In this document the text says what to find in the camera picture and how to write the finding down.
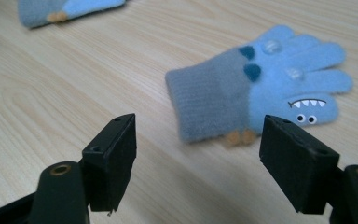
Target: cartoon eye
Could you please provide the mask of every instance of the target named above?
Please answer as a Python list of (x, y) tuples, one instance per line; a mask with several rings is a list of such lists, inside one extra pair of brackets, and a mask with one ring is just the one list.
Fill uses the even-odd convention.
[(315, 124), (316, 121), (318, 121), (318, 119), (317, 119), (315, 116), (313, 116), (313, 115), (311, 115), (311, 116), (308, 118), (308, 122), (309, 122), (310, 124)]
[(303, 114), (297, 115), (297, 120), (300, 123), (304, 122), (306, 120), (305, 115), (303, 115)]

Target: gray knit fabric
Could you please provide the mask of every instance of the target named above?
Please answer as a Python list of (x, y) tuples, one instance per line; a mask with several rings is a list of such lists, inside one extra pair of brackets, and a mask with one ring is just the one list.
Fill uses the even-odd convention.
[(67, 0), (19, 0), (19, 19), (23, 26), (37, 27), (49, 24), (47, 16), (62, 10)]
[(167, 73), (166, 81), (185, 142), (249, 127), (247, 59), (234, 48), (194, 66)]

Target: blue glove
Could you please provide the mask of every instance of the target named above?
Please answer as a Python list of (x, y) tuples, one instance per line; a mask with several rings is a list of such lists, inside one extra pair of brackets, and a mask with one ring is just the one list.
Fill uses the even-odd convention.
[(18, 10), (22, 25), (33, 28), (71, 20), (124, 3), (125, 0), (19, 0)]
[(267, 114), (301, 126), (333, 121), (338, 109), (330, 94), (352, 86), (348, 75), (331, 68), (344, 59), (339, 45), (280, 25), (204, 63), (170, 71), (181, 137), (193, 142), (234, 132), (249, 138), (261, 134)]

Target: wooden surface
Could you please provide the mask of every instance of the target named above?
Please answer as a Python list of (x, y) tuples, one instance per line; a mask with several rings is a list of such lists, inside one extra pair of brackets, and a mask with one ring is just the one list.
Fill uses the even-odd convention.
[(358, 163), (358, 1), (130, 0), (119, 9), (28, 30), (0, 1), (0, 206), (81, 150), (110, 119), (135, 113), (138, 157), (118, 211), (92, 223), (328, 223), (297, 214), (258, 158), (260, 138), (179, 141), (165, 73), (257, 38), (275, 24), (335, 41), (354, 88), (339, 119), (306, 130)]

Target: cartoon mouth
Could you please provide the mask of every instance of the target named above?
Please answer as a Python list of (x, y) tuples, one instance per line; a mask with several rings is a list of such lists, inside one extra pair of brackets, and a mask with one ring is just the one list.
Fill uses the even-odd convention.
[(293, 108), (293, 106), (300, 108), (302, 105), (324, 107), (324, 105), (326, 104), (326, 101), (319, 100), (319, 99), (301, 99), (301, 100), (294, 101), (292, 103), (290, 103), (290, 102), (287, 102), (287, 103), (290, 105), (290, 108)]

